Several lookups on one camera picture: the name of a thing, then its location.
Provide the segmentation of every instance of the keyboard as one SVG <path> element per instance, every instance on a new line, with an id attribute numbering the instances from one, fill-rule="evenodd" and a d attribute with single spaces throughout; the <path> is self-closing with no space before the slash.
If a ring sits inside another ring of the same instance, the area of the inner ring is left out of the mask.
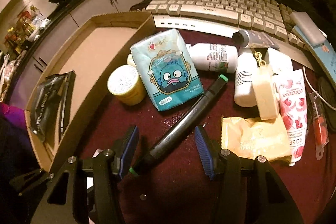
<path id="1" fill-rule="evenodd" d="M 275 0 L 152 0 L 146 7 L 157 27 L 204 31 L 232 37 L 241 28 L 263 31 L 305 48 L 291 33 L 295 26 L 290 7 Z"/>

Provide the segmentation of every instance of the screw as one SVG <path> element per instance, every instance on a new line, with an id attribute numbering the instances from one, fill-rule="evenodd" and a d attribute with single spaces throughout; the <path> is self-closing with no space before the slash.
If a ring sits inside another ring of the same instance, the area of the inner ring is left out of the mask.
<path id="1" fill-rule="evenodd" d="M 223 156 L 229 156 L 230 155 L 230 150 L 228 149 L 222 149 L 220 151 L 220 153 L 223 155 Z"/>
<path id="2" fill-rule="evenodd" d="M 257 160 L 258 160 L 258 162 L 261 162 L 261 163 L 266 162 L 266 158 L 264 156 L 258 156 Z"/>
<path id="3" fill-rule="evenodd" d="M 76 160 L 77 160 L 76 157 L 72 156 L 72 157 L 68 158 L 68 163 L 72 164 L 72 163 L 74 163 Z"/>
<path id="4" fill-rule="evenodd" d="M 113 154 L 113 151 L 111 149 L 106 149 L 106 150 L 104 150 L 103 154 L 105 156 L 111 156 Z"/>

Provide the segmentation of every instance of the maroon desk surface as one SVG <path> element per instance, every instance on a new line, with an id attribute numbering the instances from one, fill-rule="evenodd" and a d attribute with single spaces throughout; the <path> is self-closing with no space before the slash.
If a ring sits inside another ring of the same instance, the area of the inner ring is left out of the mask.
<path id="1" fill-rule="evenodd" d="M 233 45 L 232 40 L 226 37 L 186 30 L 180 33 L 185 42 L 192 45 L 201 42 Z M 302 68 L 294 61 L 293 67 Z M 199 72 L 199 75 L 204 89 L 218 76 L 217 73 L 208 72 Z M 307 70 L 307 76 L 316 88 L 314 72 Z M 210 138 L 218 141 L 221 140 L 221 116 L 258 116 L 256 107 L 242 108 L 234 103 L 234 78 L 234 75 L 229 75 L 226 91 L 199 121 L 202 125 L 206 123 L 205 129 Z M 85 159 L 91 157 L 96 149 L 110 148 L 114 140 L 120 138 L 131 124 L 135 124 L 141 135 L 136 159 L 141 150 L 151 147 L 194 102 L 191 100 L 169 111 L 158 112 L 148 97 L 130 107 L 108 94 L 90 122 L 77 153 Z M 318 161 L 315 157 L 314 133 L 310 127 L 302 159 L 295 166 L 288 167 L 281 162 L 272 164 L 293 196 L 306 224 L 314 222 L 335 188 L 335 148 L 336 135 L 329 135 L 324 156 Z M 219 191 L 219 183 L 209 181 L 204 174 L 192 134 L 149 174 L 139 178 L 129 174 L 118 187 L 127 224 L 206 224 Z M 141 194 L 146 195 L 145 201 L 140 200 Z"/>

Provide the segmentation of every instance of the black countertop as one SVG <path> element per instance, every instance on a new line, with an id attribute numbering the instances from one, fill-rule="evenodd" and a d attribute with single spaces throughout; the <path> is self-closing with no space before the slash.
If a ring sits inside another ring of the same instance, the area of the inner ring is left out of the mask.
<path id="1" fill-rule="evenodd" d="M 9 103 L 9 100 L 12 96 L 12 93 L 14 91 L 14 88 L 24 71 L 25 67 L 28 64 L 28 61 L 33 56 L 34 52 L 37 50 L 39 45 L 43 43 L 43 40 L 50 34 L 50 32 L 57 26 L 57 24 L 66 16 L 68 15 L 74 8 L 76 8 L 78 5 L 80 5 L 85 0 L 65 0 L 63 3 L 59 4 L 58 7 L 48 16 L 48 19 L 51 20 L 48 27 L 40 33 L 40 37 L 34 42 L 34 44 L 31 45 L 31 47 L 27 50 L 26 55 L 21 61 L 21 64 L 19 67 L 17 67 L 12 81 L 10 83 L 7 95 L 4 99 L 4 102 L 6 104 Z"/>

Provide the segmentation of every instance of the yellow jar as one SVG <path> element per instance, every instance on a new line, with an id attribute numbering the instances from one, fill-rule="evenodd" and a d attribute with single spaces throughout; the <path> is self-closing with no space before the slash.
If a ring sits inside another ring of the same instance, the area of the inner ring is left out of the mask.
<path id="1" fill-rule="evenodd" d="M 118 100 L 129 106 L 140 103 L 146 95 L 139 73 L 131 65 L 123 65 L 112 72 L 107 88 Z"/>

